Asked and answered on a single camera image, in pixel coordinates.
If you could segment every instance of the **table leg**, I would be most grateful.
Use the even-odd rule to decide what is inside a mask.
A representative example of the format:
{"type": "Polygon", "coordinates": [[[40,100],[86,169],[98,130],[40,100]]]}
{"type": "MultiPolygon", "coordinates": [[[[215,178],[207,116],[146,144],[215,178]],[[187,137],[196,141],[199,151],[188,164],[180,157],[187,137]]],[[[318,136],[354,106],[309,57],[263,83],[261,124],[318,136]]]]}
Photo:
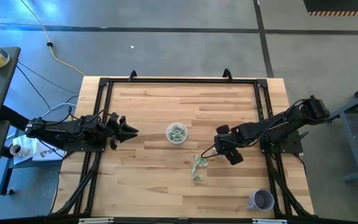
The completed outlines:
{"type": "Polygon", "coordinates": [[[5,171],[2,175],[2,181],[0,184],[0,195],[11,195],[14,193],[13,190],[8,190],[9,181],[11,180],[12,170],[9,168],[9,164],[11,163],[11,158],[8,158],[6,161],[5,171]]]}
{"type": "Polygon", "coordinates": [[[10,121],[13,127],[20,129],[21,131],[24,131],[25,126],[29,122],[27,118],[7,106],[2,106],[0,111],[0,120],[10,121]]]}

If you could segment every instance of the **concrete floor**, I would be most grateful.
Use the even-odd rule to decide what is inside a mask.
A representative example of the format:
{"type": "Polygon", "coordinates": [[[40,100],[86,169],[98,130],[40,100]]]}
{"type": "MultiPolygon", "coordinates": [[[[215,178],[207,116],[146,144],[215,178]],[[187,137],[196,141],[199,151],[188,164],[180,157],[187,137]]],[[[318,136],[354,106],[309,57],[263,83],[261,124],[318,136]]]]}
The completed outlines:
{"type": "MultiPolygon", "coordinates": [[[[36,24],[19,1],[3,1],[7,6],[0,7],[0,22],[36,24]]],[[[257,28],[252,0],[27,2],[50,25],[257,28]]],[[[310,17],[302,0],[259,2],[266,29],[358,30],[358,17],[310,17]]],[[[129,75],[134,69],[142,76],[218,77],[229,67],[235,77],[266,77],[258,34],[49,32],[49,35],[56,54],[88,75],[129,75]]],[[[40,31],[0,30],[0,46],[22,48],[19,61],[51,81],[79,91],[82,76],[54,61],[45,43],[40,31]]],[[[332,111],[351,100],[358,90],[358,35],[267,35],[267,45],[274,76],[284,78],[290,101],[316,95],[332,111]]],[[[51,105],[73,95],[24,71],[51,105]]],[[[18,72],[5,105],[28,118],[47,111],[18,72]]],[[[65,113],[59,110],[47,118],[59,119],[65,113]]],[[[341,122],[304,127],[302,131],[310,131],[303,147],[316,214],[358,221],[358,182],[342,181],[342,176],[356,171],[356,166],[341,122]]],[[[14,170],[10,186],[17,193],[0,196],[0,208],[4,210],[0,219],[46,215],[59,169],[14,170]]]]}

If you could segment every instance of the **black metal frame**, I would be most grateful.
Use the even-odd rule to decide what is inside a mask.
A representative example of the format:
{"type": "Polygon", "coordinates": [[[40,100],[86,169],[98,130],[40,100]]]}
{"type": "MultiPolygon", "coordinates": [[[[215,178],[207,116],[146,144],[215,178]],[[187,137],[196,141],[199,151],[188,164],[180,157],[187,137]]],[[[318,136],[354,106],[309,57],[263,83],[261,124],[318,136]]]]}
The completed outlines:
{"type": "MultiPolygon", "coordinates": [[[[122,77],[122,78],[100,78],[99,85],[98,85],[98,92],[96,94],[95,99],[95,105],[94,105],[94,111],[93,114],[97,114],[99,112],[100,104],[101,104],[101,98],[102,98],[102,92],[104,87],[107,86],[107,94],[106,94],[106,100],[104,102],[104,112],[102,113],[102,122],[105,122],[107,120],[107,114],[109,105],[111,102],[111,93],[114,83],[238,83],[238,84],[252,84],[254,86],[254,93],[255,93],[255,100],[257,103],[257,112],[259,119],[262,121],[265,119],[263,107],[262,107],[262,101],[260,97],[260,90],[264,93],[264,98],[266,100],[267,105],[267,112],[268,116],[273,116],[273,110],[272,110],[272,104],[270,101],[270,95],[269,95],[269,89],[267,85],[266,79],[249,79],[249,78],[241,78],[241,79],[233,79],[232,74],[228,68],[224,70],[222,78],[136,78],[137,74],[136,71],[132,71],[129,78],[122,77]]],[[[83,162],[83,167],[81,170],[81,176],[80,176],[80,182],[83,180],[84,176],[88,173],[88,167],[90,162],[90,156],[91,152],[86,152],[83,162]]],[[[282,158],[280,153],[276,153],[275,157],[277,158],[277,167],[278,167],[278,173],[283,178],[285,183],[285,173],[282,163],[282,158]]],[[[271,155],[268,153],[265,153],[266,160],[271,160],[271,155]]],[[[91,180],[91,185],[89,188],[89,194],[88,194],[88,200],[86,203],[86,208],[84,209],[84,213],[90,214],[92,211],[92,205],[93,205],[93,198],[94,198],[94,192],[96,188],[96,179],[98,178],[97,173],[93,176],[91,180]]],[[[275,186],[275,181],[273,177],[269,174],[268,175],[269,184],[270,184],[270,191],[272,192],[275,201],[277,202],[277,190],[275,186]]],[[[81,213],[81,202],[82,202],[82,194],[79,196],[78,200],[75,203],[74,207],[74,213],[81,213]]],[[[284,195],[284,203],[285,203],[285,213],[291,215],[291,207],[288,203],[288,200],[286,196],[284,195]]],[[[277,218],[279,215],[281,215],[280,208],[278,206],[278,203],[274,206],[274,214],[277,218]]]]}

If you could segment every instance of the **wooden table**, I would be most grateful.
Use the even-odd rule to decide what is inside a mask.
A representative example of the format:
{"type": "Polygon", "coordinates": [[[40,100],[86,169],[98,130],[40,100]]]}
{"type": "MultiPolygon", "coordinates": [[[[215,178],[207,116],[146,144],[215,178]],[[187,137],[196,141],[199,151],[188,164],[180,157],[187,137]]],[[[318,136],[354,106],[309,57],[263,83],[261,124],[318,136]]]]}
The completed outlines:
{"type": "MultiPolygon", "coordinates": [[[[84,77],[76,116],[92,114],[100,77],[84,77]]],[[[288,108],[281,78],[269,78],[273,113],[288,108]]],[[[231,166],[223,157],[208,159],[208,168],[197,169],[204,179],[194,182],[194,156],[213,144],[216,127],[258,122],[254,87],[250,84],[211,83],[115,83],[109,112],[125,115],[139,130],[138,137],[106,146],[102,154],[92,216],[110,217],[273,217],[273,211],[247,209],[248,196],[257,189],[269,189],[267,168],[259,145],[239,149],[244,161],[231,166]],[[188,128],[181,146],[171,145],[165,136],[170,123],[188,128]]],[[[65,159],[59,176],[54,211],[67,201],[78,185],[84,153],[65,159]]],[[[302,163],[283,155],[289,189],[313,213],[302,163]]],[[[282,192],[277,186],[280,208],[282,192]]],[[[82,206],[85,207],[88,189],[82,206]]]]}

